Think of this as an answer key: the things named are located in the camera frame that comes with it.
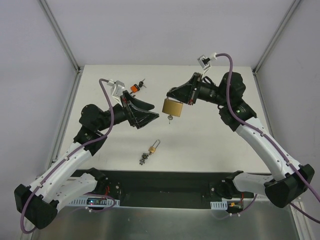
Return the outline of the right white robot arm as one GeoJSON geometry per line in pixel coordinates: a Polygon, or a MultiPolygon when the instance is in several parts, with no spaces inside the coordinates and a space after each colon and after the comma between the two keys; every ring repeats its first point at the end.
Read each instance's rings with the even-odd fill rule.
{"type": "Polygon", "coordinates": [[[203,81],[195,72],[186,83],[171,88],[166,97],[178,103],[194,105],[197,100],[216,104],[222,121],[243,138],[262,159],[270,175],[250,174],[238,170],[214,187],[221,198],[232,199],[242,192],[266,196],[278,208],[284,208],[304,193],[315,170],[310,164],[302,165],[264,130],[255,111],[243,100],[246,86],[240,73],[233,72],[230,86],[228,73],[219,85],[203,81]]]}

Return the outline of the large brass padlock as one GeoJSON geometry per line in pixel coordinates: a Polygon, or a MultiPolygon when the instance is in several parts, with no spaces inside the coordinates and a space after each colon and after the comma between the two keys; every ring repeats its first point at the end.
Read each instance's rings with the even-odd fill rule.
{"type": "Polygon", "coordinates": [[[183,109],[183,103],[166,98],[163,102],[162,112],[164,114],[180,117],[183,109]]]}

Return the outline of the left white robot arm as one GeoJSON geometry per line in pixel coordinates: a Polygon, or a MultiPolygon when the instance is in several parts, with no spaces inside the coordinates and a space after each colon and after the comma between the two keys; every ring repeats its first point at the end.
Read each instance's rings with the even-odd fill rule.
{"type": "Polygon", "coordinates": [[[113,126],[122,122],[140,129],[159,117],[153,109],[153,104],[135,98],[126,90],[122,92],[120,102],[107,111],[95,104],[84,106],[79,119],[81,128],[67,151],[39,178],[29,185],[20,184],[14,190],[22,232],[31,233],[25,229],[24,220],[41,230],[77,197],[90,192],[102,194],[106,177],[96,168],[87,170],[75,183],[65,185],[65,181],[103,146],[108,137],[103,130],[109,133],[113,126]]]}

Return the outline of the key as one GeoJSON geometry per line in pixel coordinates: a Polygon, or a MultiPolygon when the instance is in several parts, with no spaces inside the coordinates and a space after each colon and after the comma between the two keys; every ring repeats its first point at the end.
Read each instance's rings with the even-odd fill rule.
{"type": "Polygon", "coordinates": [[[168,115],[167,119],[168,119],[168,123],[171,124],[171,121],[173,120],[173,116],[172,115],[168,115]]]}

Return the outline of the small brass padlock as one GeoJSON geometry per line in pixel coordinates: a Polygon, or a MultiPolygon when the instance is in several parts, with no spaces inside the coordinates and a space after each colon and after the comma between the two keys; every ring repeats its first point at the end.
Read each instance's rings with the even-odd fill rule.
{"type": "Polygon", "coordinates": [[[154,144],[152,146],[149,147],[148,151],[151,153],[151,154],[154,154],[156,152],[156,149],[157,147],[159,146],[159,144],[161,143],[161,140],[160,139],[157,139],[154,144]]]}

